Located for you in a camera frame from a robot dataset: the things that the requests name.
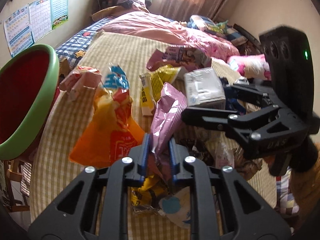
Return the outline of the pink purple biscuit bag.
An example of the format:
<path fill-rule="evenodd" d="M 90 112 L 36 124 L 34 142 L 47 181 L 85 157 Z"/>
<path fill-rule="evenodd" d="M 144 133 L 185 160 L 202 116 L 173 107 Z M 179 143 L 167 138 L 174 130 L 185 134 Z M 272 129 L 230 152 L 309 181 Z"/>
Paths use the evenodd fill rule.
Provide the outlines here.
<path fill-rule="evenodd" d="M 191 46 L 170 45 L 164 52 L 156 49 L 149 58 L 146 68 L 155 71 L 160 67 L 171 65 L 184 67 L 188 72 L 210 67 L 212 59 L 203 51 Z"/>

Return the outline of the pink foil wrapper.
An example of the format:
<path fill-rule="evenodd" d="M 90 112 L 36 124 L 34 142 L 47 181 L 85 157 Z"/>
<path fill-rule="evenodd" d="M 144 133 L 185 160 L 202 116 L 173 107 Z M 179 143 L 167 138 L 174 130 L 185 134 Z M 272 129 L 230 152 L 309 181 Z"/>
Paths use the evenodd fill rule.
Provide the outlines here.
<path fill-rule="evenodd" d="M 182 124 L 181 114 L 187 107 L 185 95 L 165 83 L 151 123 L 151 153 L 149 169 L 164 181 L 171 178 L 169 157 L 165 152 L 172 135 Z"/>

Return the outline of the blue white wrapper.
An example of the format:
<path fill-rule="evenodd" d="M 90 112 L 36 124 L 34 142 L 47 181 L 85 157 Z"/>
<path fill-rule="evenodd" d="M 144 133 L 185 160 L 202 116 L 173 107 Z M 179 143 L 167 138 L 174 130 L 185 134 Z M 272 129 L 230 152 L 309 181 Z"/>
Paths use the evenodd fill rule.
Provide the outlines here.
<path fill-rule="evenodd" d="M 190 188 L 185 187 L 174 195 L 169 195 L 159 201 L 159 206 L 165 216 L 183 229 L 190 229 Z"/>

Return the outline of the yellow chocolate snack wrapper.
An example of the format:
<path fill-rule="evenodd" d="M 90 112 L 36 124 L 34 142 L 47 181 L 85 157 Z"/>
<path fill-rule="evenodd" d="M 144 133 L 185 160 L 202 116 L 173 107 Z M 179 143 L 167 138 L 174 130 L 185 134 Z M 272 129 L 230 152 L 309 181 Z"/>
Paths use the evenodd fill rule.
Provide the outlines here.
<path fill-rule="evenodd" d="M 167 195 L 165 182 L 159 176 L 152 175 L 145 179 L 142 187 L 131 188 L 131 205 L 157 207 L 159 201 Z"/>

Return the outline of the pink floral pillow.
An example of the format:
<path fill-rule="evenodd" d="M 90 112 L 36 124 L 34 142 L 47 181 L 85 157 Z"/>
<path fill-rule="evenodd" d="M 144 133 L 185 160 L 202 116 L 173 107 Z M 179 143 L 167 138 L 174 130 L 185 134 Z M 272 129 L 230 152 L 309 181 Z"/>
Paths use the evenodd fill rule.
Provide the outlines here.
<path fill-rule="evenodd" d="M 255 78 L 271 81 L 271 72 L 265 55 L 231 56 L 227 59 L 229 67 L 247 79 Z"/>

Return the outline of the grey tissue pack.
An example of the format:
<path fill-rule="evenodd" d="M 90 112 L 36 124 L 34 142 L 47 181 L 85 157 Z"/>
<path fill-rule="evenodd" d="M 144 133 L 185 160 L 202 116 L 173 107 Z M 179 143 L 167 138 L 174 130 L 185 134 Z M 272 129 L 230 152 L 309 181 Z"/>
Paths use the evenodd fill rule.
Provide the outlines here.
<path fill-rule="evenodd" d="M 225 109 L 223 86 L 212 67 L 184 74 L 184 84 L 188 107 Z"/>

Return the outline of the plaid cloth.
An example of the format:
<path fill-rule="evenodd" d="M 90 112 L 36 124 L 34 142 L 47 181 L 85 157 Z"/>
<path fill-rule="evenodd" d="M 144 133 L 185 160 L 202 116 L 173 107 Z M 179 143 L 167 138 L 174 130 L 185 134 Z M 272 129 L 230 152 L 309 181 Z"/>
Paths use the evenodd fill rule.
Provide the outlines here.
<path fill-rule="evenodd" d="M 299 215 L 299 206 L 290 190 L 291 168 L 283 176 L 276 177 L 277 203 L 275 210 L 283 218 Z"/>

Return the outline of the orange snack bag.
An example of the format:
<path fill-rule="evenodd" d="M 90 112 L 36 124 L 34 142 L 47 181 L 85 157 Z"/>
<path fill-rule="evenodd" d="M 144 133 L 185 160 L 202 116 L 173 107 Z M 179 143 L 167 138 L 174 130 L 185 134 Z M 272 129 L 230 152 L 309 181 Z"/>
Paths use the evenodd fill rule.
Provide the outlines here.
<path fill-rule="evenodd" d="M 94 114 L 69 154 L 82 166 L 103 168 L 142 143 L 145 132 L 132 117 L 133 99 L 125 72 L 109 65 L 94 94 Z"/>

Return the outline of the folded blue clothes pile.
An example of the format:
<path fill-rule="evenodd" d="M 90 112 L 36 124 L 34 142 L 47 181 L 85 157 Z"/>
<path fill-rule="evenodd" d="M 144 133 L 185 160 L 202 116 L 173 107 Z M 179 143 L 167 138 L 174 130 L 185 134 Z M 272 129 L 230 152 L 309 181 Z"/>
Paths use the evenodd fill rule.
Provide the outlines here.
<path fill-rule="evenodd" d="M 214 23 L 210 18 L 200 15 L 192 15 L 187 22 L 187 27 L 224 38 L 234 46 L 240 46 L 248 41 L 244 35 L 232 26 L 228 25 L 228 20 L 225 22 Z"/>

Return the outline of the wooden chair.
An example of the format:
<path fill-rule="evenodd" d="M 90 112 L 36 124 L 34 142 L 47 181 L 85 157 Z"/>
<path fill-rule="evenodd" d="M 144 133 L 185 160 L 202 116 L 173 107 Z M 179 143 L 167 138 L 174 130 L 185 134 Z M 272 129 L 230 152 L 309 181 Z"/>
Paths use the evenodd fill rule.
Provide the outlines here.
<path fill-rule="evenodd" d="M 19 160 L 4 161 L 5 183 L 9 198 L 9 206 L 6 210 L 9 213 L 30 211 L 27 197 L 20 191 L 22 165 L 23 162 Z"/>

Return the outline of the pale pink wrapper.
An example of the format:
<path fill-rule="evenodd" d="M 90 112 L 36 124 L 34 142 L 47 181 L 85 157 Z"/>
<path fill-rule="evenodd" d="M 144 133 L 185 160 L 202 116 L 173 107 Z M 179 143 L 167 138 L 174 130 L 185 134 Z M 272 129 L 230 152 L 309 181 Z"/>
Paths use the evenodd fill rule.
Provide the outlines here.
<path fill-rule="evenodd" d="M 97 88 L 101 78 L 97 68 L 78 65 L 61 81 L 59 89 L 67 93 L 69 100 L 75 101 L 84 87 Z"/>

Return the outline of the red bin with green rim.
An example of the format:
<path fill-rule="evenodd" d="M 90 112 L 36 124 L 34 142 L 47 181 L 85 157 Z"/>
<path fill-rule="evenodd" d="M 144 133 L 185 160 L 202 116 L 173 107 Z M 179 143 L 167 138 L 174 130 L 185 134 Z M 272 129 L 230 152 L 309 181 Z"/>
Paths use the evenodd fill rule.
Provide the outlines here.
<path fill-rule="evenodd" d="M 29 47 L 1 68 L 1 160 L 28 159 L 37 148 L 58 80 L 59 60 L 47 44 Z"/>

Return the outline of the blue checked bed sheet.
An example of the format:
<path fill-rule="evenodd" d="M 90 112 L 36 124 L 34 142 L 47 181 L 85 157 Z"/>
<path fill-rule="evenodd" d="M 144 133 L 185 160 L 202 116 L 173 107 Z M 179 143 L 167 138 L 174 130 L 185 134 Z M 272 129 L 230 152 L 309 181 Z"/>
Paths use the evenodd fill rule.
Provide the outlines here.
<path fill-rule="evenodd" d="M 114 19 L 114 16 L 108 16 L 98 22 L 94 22 L 57 47 L 55 52 L 59 62 L 66 59 L 71 69 L 75 68 L 84 57 L 98 30 Z"/>

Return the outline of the dark wooden nightstand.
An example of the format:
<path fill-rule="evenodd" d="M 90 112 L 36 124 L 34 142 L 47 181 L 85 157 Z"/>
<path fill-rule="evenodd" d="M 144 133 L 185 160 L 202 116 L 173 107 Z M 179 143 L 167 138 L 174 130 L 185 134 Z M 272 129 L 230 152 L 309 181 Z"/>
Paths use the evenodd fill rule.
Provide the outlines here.
<path fill-rule="evenodd" d="M 92 0 L 91 14 L 100 10 L 117 5 L 118 0 Z"/>

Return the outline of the wall posters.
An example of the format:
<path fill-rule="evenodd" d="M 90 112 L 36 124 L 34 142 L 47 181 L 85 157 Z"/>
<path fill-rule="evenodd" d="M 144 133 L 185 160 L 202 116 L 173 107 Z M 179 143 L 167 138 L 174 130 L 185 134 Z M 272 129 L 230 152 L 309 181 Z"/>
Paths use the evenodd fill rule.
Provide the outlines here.
<path fill-rule="evenodd" d="M 68 19 L 68 0 L 36 0 L 15 11 L 3 23 L 11 57 L 31 47 Z"/>

